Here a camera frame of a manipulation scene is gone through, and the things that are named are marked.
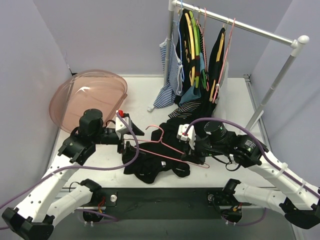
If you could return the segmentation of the pink wire hanger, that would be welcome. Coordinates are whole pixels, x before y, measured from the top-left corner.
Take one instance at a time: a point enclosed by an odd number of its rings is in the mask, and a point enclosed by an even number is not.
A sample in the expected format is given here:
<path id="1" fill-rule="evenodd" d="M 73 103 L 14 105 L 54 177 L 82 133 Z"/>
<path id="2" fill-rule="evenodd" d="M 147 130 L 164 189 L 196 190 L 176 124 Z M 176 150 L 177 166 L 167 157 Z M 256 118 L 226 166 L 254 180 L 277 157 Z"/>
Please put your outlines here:
<path id="1" fill-rule="evenodd" d="M 160 143 L 161 145 L 171 149 L 171 150 L 174 150 L 175 152 L 179 153 L 179 154 L 183 154 L 182 151 L 166 144 L 163 142 L 163 136 L 164 136 L 164 133 L 165 131 L 160 127 L 160 126 L 157 126 L 157 125 L 154 125 L 154 124 L 151 124 L 151 125 L 148 125 L 145 129 L 148 130 L 149 128 L 157 128 L 158 130 L 161 131 L 161 135 L 160 135 L 160 138 L 159 140 L 146 140 L 146 139 L 138 139 L 137 140 L 137 143 L 135 144 L 135 148 L 139 145 L 139 143 L 153 143 L 153 144 L 158 144 Z M 173 157 L 169 157 L 169 156 L 166 156 L 166 155 L 163 155 L 163 154 L 159 154 L 159 153 L 155 153 L 155 152 L 152 152 L 152 151 L 149 151 L 149 150 L 146 150 L 144 148 L 141 148 L 141 150 L 145 153 L 149 153 L 149 154 L 152 154 L 152 155 L 155 155 L 155 156 L 158 156 L 158 157 L 162 157 L 162 158 L 166 158 L 166 159 L 169 159 L 169 160 L 172 160 L 172 161 L 175 161 L 175 162 L 179 162 L 179 163 L 184 163 L 184 164 L 189 164 L 189 165 L 193 165 L 193 166 L 196 166 L 196 167 L 199 167 L 199 168 L 203 168 L 203 169 L 209 169 L 210 168 L 210 165 L 207 164 L 207 163 L 204 163 L 204 166 L 203 165 L 200 165 L 200 164 L 196 164 L 196 163 L 193 163 L 193 162 L 190 162 L 190 161 L 183 161 L 181 159 L 177 159 L 177 158 L 173 158 Z"/>

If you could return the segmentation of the black tank top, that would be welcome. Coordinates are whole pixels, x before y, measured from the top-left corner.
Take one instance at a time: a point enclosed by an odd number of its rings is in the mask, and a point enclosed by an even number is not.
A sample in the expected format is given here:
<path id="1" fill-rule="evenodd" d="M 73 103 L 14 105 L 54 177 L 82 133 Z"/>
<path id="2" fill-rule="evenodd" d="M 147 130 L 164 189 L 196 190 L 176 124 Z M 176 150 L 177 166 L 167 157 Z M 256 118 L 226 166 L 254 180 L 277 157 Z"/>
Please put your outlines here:
<path id="1" fill-rule="evenodd" d="M 190 166 L 187 163 L 175 161 L 181 154 L 160 143 L 145 142 L 139 144 L 137 159 L 123 170 L 125 175 L 135 175 L 146 184 L 155 182 L 160 172 L 173 171 L 185 178 L 190 175 Z"/>

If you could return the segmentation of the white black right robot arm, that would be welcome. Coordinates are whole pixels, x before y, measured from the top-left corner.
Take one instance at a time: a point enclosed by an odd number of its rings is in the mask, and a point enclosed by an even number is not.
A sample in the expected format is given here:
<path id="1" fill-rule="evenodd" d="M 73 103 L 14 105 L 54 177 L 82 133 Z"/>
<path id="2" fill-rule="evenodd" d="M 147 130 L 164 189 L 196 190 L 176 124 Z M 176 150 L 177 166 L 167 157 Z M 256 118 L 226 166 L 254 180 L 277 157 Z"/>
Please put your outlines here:
<path id="1" fill-rule="evenodd" d="M 250 170 L 276 190 L 248 185 L 229 179 L 221 197 L 227 204 L 248 203 L 282 214 L 292 225 L 309 230 L 320 223 L 320 189 L 295 174 L 288 164 L 278 160 L 262 142 L 249 131 L 236 134 L 225 128 L 227 120 L 206 118 L 205 137 L 197 135 L 194 126 L 178 127 L 177 139 L 186 143 L 185 157 L 200 160 L 225 156 L 231 164 Z"/>

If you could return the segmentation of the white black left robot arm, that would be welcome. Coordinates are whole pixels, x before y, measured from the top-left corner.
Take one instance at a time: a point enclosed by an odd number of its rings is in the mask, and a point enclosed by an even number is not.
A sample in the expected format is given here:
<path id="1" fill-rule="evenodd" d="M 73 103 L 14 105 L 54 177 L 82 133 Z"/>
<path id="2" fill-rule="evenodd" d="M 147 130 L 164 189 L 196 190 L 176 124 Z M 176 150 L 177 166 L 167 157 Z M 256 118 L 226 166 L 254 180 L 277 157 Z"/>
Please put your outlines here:
<path id="1" fill-rule="evenodd" d="M 16 207 L 3 211 L 6 228 L 24 240 L 47 240 L 58 223 L 77 208 L 100 203 L 102 187 L 90 179 L 83 180 L 59 200 L 56 196 L 77 170 L 86 169 L 84 164 L 97 145 L 116 145 L 121 153 L 124 135 L 132 135 L 134 141 L 144 135 L 128 113 L 116 111 L 114 128 L 104 126 L 102 117 L 102 112 L 95 108 L 83 113 L 41 180 L 24 191 L 27 196 Z"/>

